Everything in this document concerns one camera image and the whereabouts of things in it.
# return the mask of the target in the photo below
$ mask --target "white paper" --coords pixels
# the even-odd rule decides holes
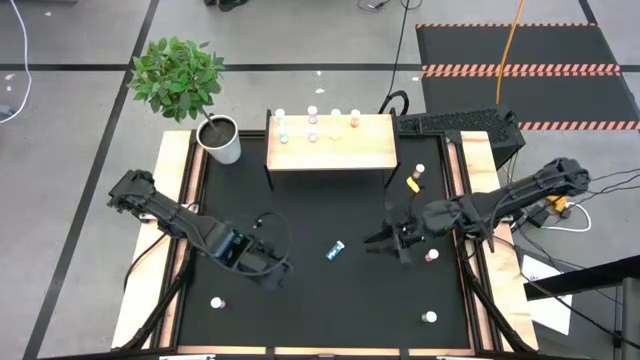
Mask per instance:
[[[522,260],[522,274],[535,281],[561,274],[553,267],[525,255]],[[561,296],[560,299],[571,306],[572,295]],[[550,329],[569,335],[571,310],[554,298],[529,301],[533,321]]]

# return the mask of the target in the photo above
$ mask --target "green leaves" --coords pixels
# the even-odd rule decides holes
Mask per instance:
[[[189,110],[191,107],[191,95],[188,92],[183,92],[180,95],[180,108],[182,110]]]
[[[218,81],[224,58],[201,50],[209,45],[177,37],[149,42],[146,53],[133,58],[133,79],[127,86],[135,92],[134,100],[149,102],[154,113],[177,122],[196,119],[222,90]]]
[[[166,48],[167,48],[167,39],[165,38],[160,39],[160,41],[158,42],[158,50],[164,51],[164,49]]]
[[[169,91],[178,93],[183,92],[184,85],[182,85],[181,83],[172,83],[171,85],[169,85]]]
[[[207,91],[211,94],[220,94],[220,91],[222,91],[222,88],[220,87],[220,84],[213,81],[209,83],[209,85],[207,86]]]

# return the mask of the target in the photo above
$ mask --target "white pot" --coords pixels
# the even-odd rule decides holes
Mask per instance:
[[[231,121],[236,129],[235,133],[233,134],[233,138],[231,138],[231,140],[225,145],[215,148],[204,145],[202,141],[200,141],[200,132],[202,131],[202,129],[204,129],[205,125],[209,124],[209,122],[205,120],[200,124],[200,126],[198,126],[198,130],[196,130],[196,140],[198,140],[198,144],[200,144],[200,146],[207,150],[207,152],[211,154],[214,159],[218,160],[219,163],[233,164],[234,162],[238,161],[238,159],[240,158],[240,154],[242,153],[240,149],[240,136],[238,135],[238,124],[236,124],[236,122],[227,115],[214,115],[211,119],[213,121],[216,121],[217,119],[226,119]]]

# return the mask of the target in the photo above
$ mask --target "floor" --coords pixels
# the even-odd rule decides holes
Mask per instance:
[[[32,72],[33,88],[23,113],[0,125],[0,282],[9,289],[0,293],[0,348],[5,359],[23,357],[48,290],[52,317],[38,326],[44,334],[41,346],[34,341],[28,355],[110,347],[138,224],[105,206],[107,191],[125,170],[153,168],[164,130],[196,127],[196,122],[177,125],[153,115],[133,102],[131,93],[120,93],[126,99],[113,111],[123,69],[149,9],[148,40],[173,35],[211,40],[228,64],[337,64],[318,65],[333,70],[321,72],[307,65],[304,71],[226,73],[223,93],[212,110],[232,116],[243,129],[262,128],[267,108],[301,113],[313,104],[326,112],[336,107],[377,112],[391,79],[389,67],[371,71],[371,65],[340,64],[392,64],[403,12],[396,0],[378,14],[359,10],[356,0],[253,0],[229,13],[206,8],[201,0],[17,2],[28,29],[29,60],[39,68]],[[640,38],[635,36],[640,24],[634,16],[640,3],[589,4],[618,62],[640,64]],[[425,0],[408,15],[400,63],[420,62],[413,28],[417,23],[511,22],[516,8],[513,0]],[[584,22],[585,15],[578,0],[536,0],[525,4],[521,21]],[[0,105],[18,107],[26,90],[26,74],[7,65],[21,63],[21,39],[11,5],[0,1]],[[59,64],[86,66],[53,66]],[[396,75],[394,88],[409,93],[411,113],[425,111],[415,80],[419,75]],[[630,91],[640,96],[640,73],[624,77]],[[113,130],[113,125],[117,126],[110,143],[102,143],[110,146],[99,151],[105,128]],[[578,159],[594,176],[640,165],[635,155],[640,153],[637,131],[526,131],[524,136],[528,144],[518,158],[516,177],[558,156]],[[108,152],[101,167],[94,158],[104,150]],[[617,179],[593,188],[609,180]],[[95,191],[85,187],[92,181]],[[593,220],[586,234],[528,232],[553,255],[585,266],[638,254],[638,203],[640,191],[586,202]],[[565,223],[581,227],[584,219],[576,213]],[[74,249],[70,245],[76,239]],[[516,242],[530,248],[518,237]],[[50,287],[65,244],[65,254],[73,255],[70,267],[64,281]],[[58,293],[59,298],[52,296]]]

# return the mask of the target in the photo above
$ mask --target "wooden edge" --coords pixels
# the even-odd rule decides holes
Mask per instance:
[[[261,346],[178,346],[178,354],[264,355]]]
[[[451,173],[453,177],[453,187],[455,189],[455,195],[463,195],[464,194],[464,185],[462,184],[462,171],[460,169],[460,164],[458,163],[458,150],[454,143],[450,142],[447,144],[447,151],[449,153],[449,162],[451,163]],[[454,246],[457,243],[458,235],[454,232],[453,236]],[[470,242],[465,243],[467,254],[471,254],[473,251],[473,246]],[[473,273],[478,275],[478,263],[475,257],[469,259],[469,264],[471,265],[471,269]],[[460,277],[462,281],[462,269],[460,269]],[[487,310],[482,306],[482,302],[480,299],[473,294],[473,298],[475,299],[476,304],[476,315],[478,317],[478,327],[480,328],[480,339],[482,340],[482,348],[485,350],[493,350],[493,344],[491,341],[491,330],[489,328],[489,318],[487,316]],[[471,316],[470,309],[467,307],[467,303],[465,301],[465,310],[467,311],[467,318]],[[473,338],[471,336],[471,328],[469,328],[469,342],[473,348]]]
[[[179,346],[178,354],[265,355],[266,347],[259,346]],[[298,356],[400,356],[393,348],[306,348],[276,347],[275,355]],[[409,349],[409,356],[473,355],[472,349]]]
[[[409,356],[473,356],[473,349],[409,349]]]
[[[189,187],[187,188],[187,196],[185,202],[187,204],[191,204],[196,202],[198,186],[200,185],[198,181],[201,179],[200,172],[203,171],[201,169],[203,163],[203,157],[205,156],[205,151],[201,146],[196,146],[195,152],[193,155],[193,165],[191,167],[191,174],[189,174]],[[182,266],[182,261],[184,260],[185,251],[187,249],[187,240],[180,239],[180,243],[178,244],[178,248],[175,252],[175,258],[173,263],[173,272],[172,279],[178,275],[180,271],[180,267]],[[173,326],[175,324],[175,316],[177,313],[178,307],[178,294],[176,294],[173,299],[171,299],[171,303],[167,307],[167,310],[164,314],[164,320],[162,322],[162,330],[160,332],[160,347],[170,347],[171,346],[171,338],[173,335]]]
[[[180,196],[190,137],[190,131],[166,131],[162,137],[154,170],[156,189],[176,201]],[[162,232],[158,230],[155,221],[142,224],[132,261],[161,235]],[[112,347],[120,347],[129,341],[158,303],[169,243],[168,237],[159,243],[129,276]],[[148,346],[149,341],[145,343],[144,348]]]
[[[487,133],[463,131],[461,135],[471,190],[473,192],[490,192],[500,188]],[[513,244],[511,231],[507,224],[498,225],[495,234]],[[517,254],[513,248],[500,241],[495,242],[494,253],[491,253],[486,241],[483,243],[483,248],[491,292],[496,306],[522,340],[537,349],[538,341],[524,291],[524,279],[520,276]],[[501,337],[501,341],[504,350],[510,351],[511,347],[504,337]]]

